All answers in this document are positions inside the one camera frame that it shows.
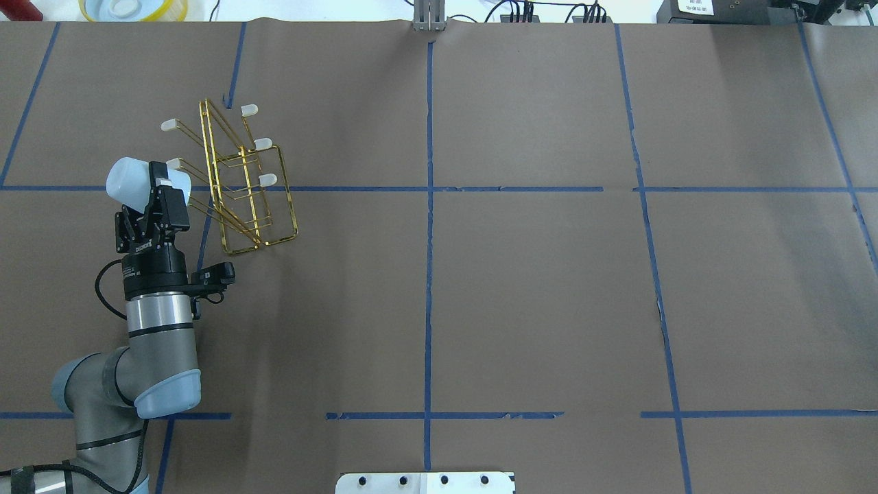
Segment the white rubber tip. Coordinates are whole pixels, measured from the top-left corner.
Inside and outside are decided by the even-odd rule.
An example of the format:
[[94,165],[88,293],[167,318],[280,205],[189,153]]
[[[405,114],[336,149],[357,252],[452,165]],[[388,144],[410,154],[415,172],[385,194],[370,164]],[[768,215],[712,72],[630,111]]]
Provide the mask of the white rubber tip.
[[244,105],[241,107],[241,117],[252,117],[259,113],[259,106],[256,105]]
[[256,139],[255,141],[253,141],[253,143],[256,145],[257,151],[265,151],[266,149],[274,145],[274,142],[272,142],[271,139],[269,139],[268,137]]
[[262,188],[271,187],[277,183],[277,175],[274,173],[266,173],[259,176],[259,186]]
[[174,130],[175,128],[176,128],[176,119],[165,120],[164,122],[162,122],[162,131],[163,132],[170,132],[171,130]]

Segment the camera on robot arm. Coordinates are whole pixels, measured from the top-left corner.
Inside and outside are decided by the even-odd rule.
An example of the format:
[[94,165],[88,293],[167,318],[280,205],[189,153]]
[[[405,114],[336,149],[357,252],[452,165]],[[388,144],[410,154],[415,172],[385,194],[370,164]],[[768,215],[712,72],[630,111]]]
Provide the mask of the camera on robot arm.
[[184,190],[175,188],[168,166],[149,163],[150,192],[144,210],[127,204],[116,213],[116,252],[122,259],[125,300],[158,292],[181,292],[191,297],[194,319],[200,318],[198,301],[220,303],[234,283],[232,263],[219,263],[194,272],[187,280],[185,255],[174,245],[176,234],[189,230]]

